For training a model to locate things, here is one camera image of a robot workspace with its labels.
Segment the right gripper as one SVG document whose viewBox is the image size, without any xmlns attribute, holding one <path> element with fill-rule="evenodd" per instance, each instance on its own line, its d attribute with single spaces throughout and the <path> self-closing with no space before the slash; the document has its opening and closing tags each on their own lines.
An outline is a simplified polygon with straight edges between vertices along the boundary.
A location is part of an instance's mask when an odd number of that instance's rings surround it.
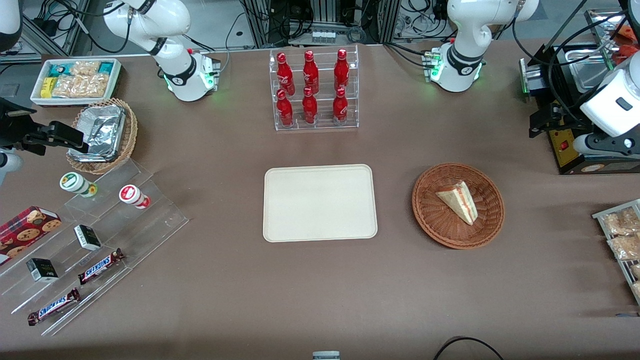
<svg viewBox="0 0 640 360">
<path fill-rule="evenodd" d="M 84 141 L 85 133 L 61 121 L 49 123 L 49 135 L 35 131 L 37 125 L 31 116 L 36 112 L 0 98 L 0 147 L 3 150 L 11 150 L 16 144 L 22 143 L 23 150 L 46 150 L 49 144 L 82 154 L 89 152 L 89 144 Z"/>
</svg>

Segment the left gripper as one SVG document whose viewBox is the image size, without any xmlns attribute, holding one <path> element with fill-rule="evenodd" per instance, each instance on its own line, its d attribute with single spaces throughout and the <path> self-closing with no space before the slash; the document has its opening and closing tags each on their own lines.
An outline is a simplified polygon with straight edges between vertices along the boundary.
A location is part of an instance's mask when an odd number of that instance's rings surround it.
<svg viewBox="0 0 640 360">
<path fill-rule="evenodd" d="M 632 129 L 632 94 L 618 86 L 603 86 L 580 106 L 588 118 L 570 118 L 566 124 L 558 112 L 535 112 L 529 116 L 529 138 L 542 133 L 571 129 L 574 138 L 589 135 L 596 125 L 611 137 L 619 137 Z"/>
</svg>

